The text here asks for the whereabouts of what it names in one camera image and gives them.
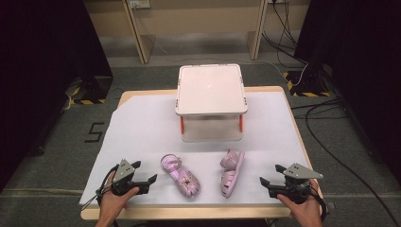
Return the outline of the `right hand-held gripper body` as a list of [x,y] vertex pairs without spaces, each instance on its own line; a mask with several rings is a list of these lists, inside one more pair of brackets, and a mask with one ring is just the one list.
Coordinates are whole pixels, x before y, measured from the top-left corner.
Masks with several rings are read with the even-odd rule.
[[311,187],[309,181],[311,179],[323,178],[322,173],[297,163],[286,167],[286,171],[282,174],[285,176],[285,185],[276,185],[277,195],[284,195],[297,204],[304,203],[310,194]]

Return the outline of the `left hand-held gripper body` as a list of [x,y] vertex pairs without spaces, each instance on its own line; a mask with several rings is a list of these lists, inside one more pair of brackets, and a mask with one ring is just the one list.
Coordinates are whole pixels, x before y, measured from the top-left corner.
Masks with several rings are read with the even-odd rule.
[[121,160],[112,179],[112,192],[116,196],[123,196],[133,188],[135,169],[126,159]]

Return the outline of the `pink sandal with flower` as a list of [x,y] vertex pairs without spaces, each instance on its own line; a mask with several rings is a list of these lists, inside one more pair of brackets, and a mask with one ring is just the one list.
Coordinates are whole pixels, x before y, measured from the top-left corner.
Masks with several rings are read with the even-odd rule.
[[182,164],[180,157],[167,154],[161,159],[162,170],[167,173],[177,185],[180,193],[186,198],[195,198],[201,191],[198,178]]
[[226,199],[231,197],[235,189],[244,156],[245,153],[243,151],[237,151],[230,148],[227,154],[220,161],[220,166],[223,169],[220,190],[221,194]]

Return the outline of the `white shoe rack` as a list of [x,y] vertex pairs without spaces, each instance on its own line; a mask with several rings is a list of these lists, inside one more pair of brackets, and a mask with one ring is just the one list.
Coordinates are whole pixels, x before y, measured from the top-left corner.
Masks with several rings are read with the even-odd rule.
[[248,111],[238,64],[185,65],[180,68],[176,115],[184,142],[238,141]]

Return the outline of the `person's left hand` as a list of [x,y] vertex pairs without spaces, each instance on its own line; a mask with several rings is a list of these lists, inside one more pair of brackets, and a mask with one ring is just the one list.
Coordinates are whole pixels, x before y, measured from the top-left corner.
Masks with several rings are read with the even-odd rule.
[[113,177],[110,176],[107,181],[107,187],[104,188],[102,200],[100,203],[99,218],[109,218],[115,220],[123,209],[129,210],[127,202],[139,191],[138,187],[132,188],[123,196],[116,196],[110,187]]

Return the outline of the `person's right hand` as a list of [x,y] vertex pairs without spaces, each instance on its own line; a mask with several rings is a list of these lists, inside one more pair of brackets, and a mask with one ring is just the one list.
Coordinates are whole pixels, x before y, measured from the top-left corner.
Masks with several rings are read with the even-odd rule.
[[281,194],[277,195],[277,199],[290,210],[289,217],[295,218],[301,227],[323,227],[320,204],[312,196],[302,204]]

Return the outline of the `black base with hazard tape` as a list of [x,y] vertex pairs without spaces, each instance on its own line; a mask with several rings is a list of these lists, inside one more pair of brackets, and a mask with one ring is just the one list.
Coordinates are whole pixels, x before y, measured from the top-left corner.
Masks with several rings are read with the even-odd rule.
[[103,104],[113,83],[113,77],[95,76],[91,82],[80,81],[73,86],[71,104]]
[[330,96],[326,84],[319,76],[305,76],[302,71],[287,71],[283,76],[292,96]]

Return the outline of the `black curtain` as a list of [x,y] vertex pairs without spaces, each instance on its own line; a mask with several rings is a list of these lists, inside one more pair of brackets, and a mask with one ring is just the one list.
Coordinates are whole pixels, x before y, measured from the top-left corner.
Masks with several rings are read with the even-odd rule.
[[401,184],[401,0],[310,0],[296,49],[332,69],[374,155]]
[[83,0],[0,0],[0,192],[39,146],[74,79],[112,74]]

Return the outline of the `beige desk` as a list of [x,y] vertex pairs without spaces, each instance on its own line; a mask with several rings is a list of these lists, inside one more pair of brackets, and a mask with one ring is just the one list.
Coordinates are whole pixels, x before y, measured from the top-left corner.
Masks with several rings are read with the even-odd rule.
[[149,0],[149,9],[131,9],[128,0],[83,0],[99,36],[131,36],[139,60],[149,62],[160,35],[243,33],[250,58],[258,58],[264,31],[289,20],[302,28],[311,0]]

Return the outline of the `wall power outlet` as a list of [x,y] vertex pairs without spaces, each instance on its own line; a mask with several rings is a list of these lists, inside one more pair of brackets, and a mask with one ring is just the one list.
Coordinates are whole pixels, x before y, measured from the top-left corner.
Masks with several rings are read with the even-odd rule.
[[128,0],[131,9],[149,9],[149,0]]

